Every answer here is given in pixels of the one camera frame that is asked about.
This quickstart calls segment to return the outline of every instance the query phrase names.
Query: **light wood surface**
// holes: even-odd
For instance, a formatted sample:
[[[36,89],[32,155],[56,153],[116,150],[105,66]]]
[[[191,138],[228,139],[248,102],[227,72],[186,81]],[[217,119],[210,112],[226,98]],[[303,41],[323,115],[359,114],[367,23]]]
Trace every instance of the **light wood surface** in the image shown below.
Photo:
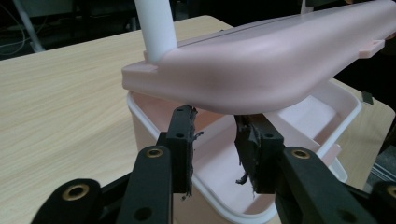
[[[229,28],[211,17],[176,22],[178,40]],[[132,171],[137,150],[120,70],[142,61],[144,49],[137,31],[0,62],[0,223],[30,223],[69,180],[103,186]],[[393,118],[375,101],[341,136],[352,186],[364,186]]]

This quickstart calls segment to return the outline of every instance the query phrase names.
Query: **brass screw hole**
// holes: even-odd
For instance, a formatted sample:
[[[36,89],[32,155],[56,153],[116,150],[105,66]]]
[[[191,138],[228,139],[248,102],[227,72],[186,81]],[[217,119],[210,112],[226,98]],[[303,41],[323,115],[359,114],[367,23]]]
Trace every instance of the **brass screw hole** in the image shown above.
[[[62,198],[66,201],[75,201],[87,195],[88,191],[90,187],[86,184],[72,185],[64,191]]]
[[[158,148],[153,148],[146,153],[146,156],[149,158],[157,158],[157,157],[161,157],[162,154],[163,154],[162,150]]]
[[[311,157],[311,155],[309,155],[309,153],[307,153],[306,151],[300,150],[300,149],[294,149],[291,154],[294,157],[297,157],[299,159],[309,159]]]
[[[396,186],[388,186],[388,194],[390,194],[390,196],[393,198],[396,198]]]

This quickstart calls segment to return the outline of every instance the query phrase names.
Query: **wire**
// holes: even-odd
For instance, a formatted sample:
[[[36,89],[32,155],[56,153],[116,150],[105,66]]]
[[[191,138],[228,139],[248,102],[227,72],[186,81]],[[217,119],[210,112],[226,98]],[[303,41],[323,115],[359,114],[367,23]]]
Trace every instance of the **wire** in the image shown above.
[[[8,47],[8,46],[14,46],[14,45],[21,44],[21,45],[20,45],[16,50],[14,50],[13,52],[9,52],[9,53],[0,53],[0,55],[2,55],[2,56],[9,56],[9,55],[13,55],[13,54],[19,52],[19,51],[24,47],[26,41],[30,39],[30,37],[27,37],[27,38],[26,38],[26,35],[25,35],[24,31],[23,31],[23,26],[18,22],[17,19],[15,19],[15,17],[12,15],[12,13],[10,13],[10,12],[3,6],[3,4],[1,4],[1,3],[0,3],[0,7],[11,17],[12,20],[14,20],[14,21],[17,23],[17,25],[18,25],[18,27],[20,28],[21,33],[22,33],[22,40],[21,40],[21,41],[18,41],[18,42],[15,42],[15,43],[10,43],[10,44],[5,44],[5,45],[1,45],[1,46],[0,46],[0,48],[5,48],[5,47]],[[38,33],[43,29],[44,25],[45,25],[46,22],[47,22],[47,18],[48,18],[48,16],[46,16],[46,19],[44,19],[43,24],[41,24],[41,26],[40,26],[40,27],[38,28],[38,30],[35,32],[36,34],[38,34]]]
[[[3,6],[3,4],[0,4],[0,7],[12,18],[12,20],[14,20],[17,23],[17,25],[21,29],[22,42],[21,42],[20,47],[18,49],[14,50],[13,52],[10,52],[10,53],[1,53],[1,55],[3,55],[3,56],[13,55],[13,54],[17,53],[18,51],[20,51],[24,47],[24,44],[25,44],[25,41],[26,41],[26,36],[25,36],[25,33],[24,33],[23,29],[22,29],[21,24],[17,21],[17,19],[15,19],[15,17]],[[10,46],[10,45],[9,44],[8,45],[3,45],[3,46],[0,46],[0,48],[7,47],[7,46]]]

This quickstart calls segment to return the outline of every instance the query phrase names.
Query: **white plastic bin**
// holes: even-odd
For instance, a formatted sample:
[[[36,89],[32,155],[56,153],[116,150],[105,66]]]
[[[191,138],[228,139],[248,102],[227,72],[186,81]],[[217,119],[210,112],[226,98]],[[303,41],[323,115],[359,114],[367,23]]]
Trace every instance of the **white plastic bin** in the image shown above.
[[[139,149],[155,145],[166,132],[173,110],[181,106],[147,95],[129,92]],[[336,139],[361,110],[360,101],[349,91],[327,82],[297,105],[266,113],[285,138],[287,147],[315,151],[340,181],[347,173],[336,155],[341,148]],[[249,182],[235,184],[244,174],[233,144],[236,124],[232,115],[198,109],[195,121],[192,197],[182,202],[175,195],[174,216],[178,223],[265,223],[276,214],[273,195],[256,195]]]

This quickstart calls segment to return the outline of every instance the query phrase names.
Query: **white cylindrical rod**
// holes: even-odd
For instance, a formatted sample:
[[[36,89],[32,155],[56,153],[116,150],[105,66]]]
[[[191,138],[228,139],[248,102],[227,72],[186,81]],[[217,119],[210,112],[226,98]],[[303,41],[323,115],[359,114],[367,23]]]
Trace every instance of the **white cylindrical rod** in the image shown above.
[[[169,0],[134,0],[150,63],[156,64],[177,48],[175,26]]]

